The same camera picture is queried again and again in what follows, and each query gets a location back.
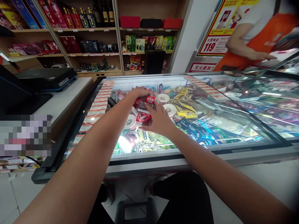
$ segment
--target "poster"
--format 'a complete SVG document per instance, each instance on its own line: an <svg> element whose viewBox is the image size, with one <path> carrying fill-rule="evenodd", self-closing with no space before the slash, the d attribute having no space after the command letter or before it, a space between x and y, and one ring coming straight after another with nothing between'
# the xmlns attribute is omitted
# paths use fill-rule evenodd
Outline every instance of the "poster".
<svg viewBox="0 0 299 224"><path fill-rule="evenodd" d="M223 56L225 44L238 25L242 16L259 0L220 0L220 6L197 56Z"/></svg>
<svg viewBox="0 0 299 224"><path fill-rule="evenodd" d="M217 63L193 63L189 72L211 72Z"/></svg>

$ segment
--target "white wall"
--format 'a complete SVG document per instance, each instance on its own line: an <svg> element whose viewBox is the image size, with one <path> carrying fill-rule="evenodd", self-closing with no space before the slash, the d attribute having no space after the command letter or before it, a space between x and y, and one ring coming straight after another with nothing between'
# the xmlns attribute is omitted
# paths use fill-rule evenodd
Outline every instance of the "white wall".
<svg viewBox="0 0 299 224"><path fill-rule="evenodd" d="M218 0L190 0L169 73L185 72Z"/></svg>

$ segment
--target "floor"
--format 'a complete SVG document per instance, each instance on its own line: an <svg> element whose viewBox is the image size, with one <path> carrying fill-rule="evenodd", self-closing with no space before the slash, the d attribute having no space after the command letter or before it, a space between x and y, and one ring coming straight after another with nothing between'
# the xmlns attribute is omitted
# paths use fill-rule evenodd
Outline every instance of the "floor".
<svg viewBox="0 0 299 224"><path fill-rule="evenodd" d="M237 168L291 209L295 209L293 199L299 190L299 160L286 161L275 164L259 164L241 166ZM35 185L31 181L33 172L13 175L0 174L0 224L11 224L24 211L27 205L44 187ZM144 187L155 177L131 178L115 182L116 200L110 207L105 207L114 220L118 202L146 201ZM215 195L208 187L213 210L214 223L242 223L240 219ZM159 215L163 212L167 200L155 198ZM126 209L126 219L144 217L145 207Z"/></svg>

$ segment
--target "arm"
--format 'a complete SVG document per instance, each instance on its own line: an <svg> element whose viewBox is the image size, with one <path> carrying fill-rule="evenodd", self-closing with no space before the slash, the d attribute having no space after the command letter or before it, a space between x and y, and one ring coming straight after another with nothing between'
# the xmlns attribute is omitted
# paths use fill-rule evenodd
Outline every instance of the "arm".
<svg viewBox="0 0 299 224"><path fill-rule="evenodd" d="M171 140L195 171L243 223L286 223L292 213L282 202L185 135L169 119L164 107L157 102L155 104L157 112L147 106L153 124L141 129Z"/></svg>
<svg viewBox="0 0 299 224"><path fill-rule="evenodd" d="M245 34L247 34L251 29L253 28L253 25L250 23L242 23L236 27L233 34L230 36L226 43L226 47L228 50L236 55L248 58L249 60L271 60L276 59L276 57L269 55L265 52L257 52L253 50L250 47L247 47L246 44L244 44L243 37Z"/></svg>
<svg viewBox="0 0 299 224"><path fill-rule="evenodd" d="M133 88L103 115L14 223L87 223L132 105L149 92Z"/></svg>

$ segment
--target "black pants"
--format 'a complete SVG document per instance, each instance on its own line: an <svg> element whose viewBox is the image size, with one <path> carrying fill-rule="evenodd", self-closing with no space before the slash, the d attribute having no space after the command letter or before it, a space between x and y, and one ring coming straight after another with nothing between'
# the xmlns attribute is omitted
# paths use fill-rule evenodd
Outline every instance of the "black pants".
<svg viewBox="0 0 299 224"><path fill-rule="evenodd" d="M158 181L154 194L169 200L157 224L214 223L208 189L201 177L192 172L179 172ZM88 223L114 223L101 202L107 198L107 189L101 186Z"/></svg>

